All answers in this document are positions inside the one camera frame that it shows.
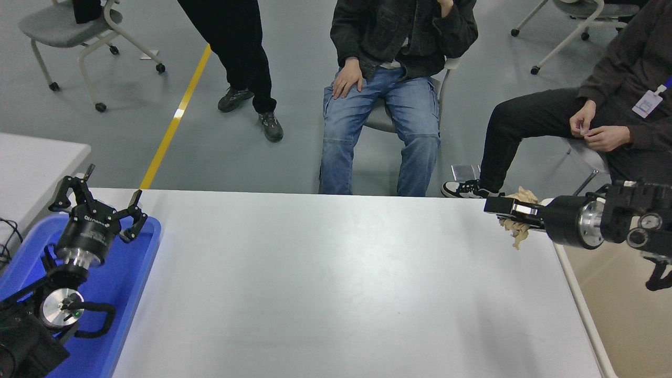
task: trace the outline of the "hiking shoe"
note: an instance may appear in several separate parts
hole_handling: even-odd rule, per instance
[[[217,108],[224,112],[228,113],[232,110],[236,110],[245,100],[252,98],[254,93],[249,89],[236,90],[230,87],[224,97],[220,98],[217,103]]]
[[[488,198],[504,196],[504,193],[494,193],[490,190],[481,188],[478,180],[444,182],[444,185],[441,186],[441,193],[448,198]]]
[[[261,113],[259,122],[263,126],[263,134],[271,142],[279,142],[282,139],[282,126],[273,112]]]

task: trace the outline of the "robotic arm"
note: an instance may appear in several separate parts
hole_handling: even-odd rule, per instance
[[[616,182],[585,197],[559,196],[546,206],[492,197],[486,200],[484,211],[545,231],[558,244],[593,250],[604,241],[625,241],[655,264],[647,289],[672,287],[672,272],[663,277],[667,265],[672,264],[670,186]],[[637,226],[630,228],[634,217],[639,217]]]
[[[86,282],[90,268],[105,264],[114,237],[119,235],[125,243],[133,241],[147,214],[138,207],[140,190],[121,211],[94,199],[87,186],[94,167],[91,164],[83,178],[65,176],[56,189],[49,210],[70,216],[56,245],[44,248],[46,275],[0,303],[2,378],[44,377],[69,357],[64,344],[70,337],[97,338],[112,326],[114,306],[85,301],[77,290]],[[70,190],[77,201],[71,209]],[[120,219],[125,217],[132,217],[133,224],[122,230]],[[99,330],[79,330],[78,320],[85,311],[106,313]]]

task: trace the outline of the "beige cloth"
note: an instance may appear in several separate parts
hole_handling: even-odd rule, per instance
[[[522,186],[518,187],[518,193],[510,194],[507,197],[515,198],[522,202],[539,203],[539,199],[532,193],[532,191],[523,189]],[[520,242],[528,238],[528,230],[530,229],[530,226],[524,223],[514,222],[511,219],[500,219],[499,224],[504,226],[507,231],[512,231],[511,236],[513,236],[515,240],[512,245],[519,250]]]

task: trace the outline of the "silver disc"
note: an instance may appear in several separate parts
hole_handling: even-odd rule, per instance
[[[69,297],[72,294],[75,294],[80,301],[84,302],[84,298],[82,298],[78,291],[66,288],[54,290],[42,302],[40,317],[47,326],[56,328],[69,326],[81,317],[84,310],[69,311],[61,309],[63,301],[69,301]]]

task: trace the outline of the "man's left hand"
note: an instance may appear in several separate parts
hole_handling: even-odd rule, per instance
[[[594,151],[610,152],[618,147],[632,143],[630,129],[626,126],[600,126],[588,130],[583,139]]]

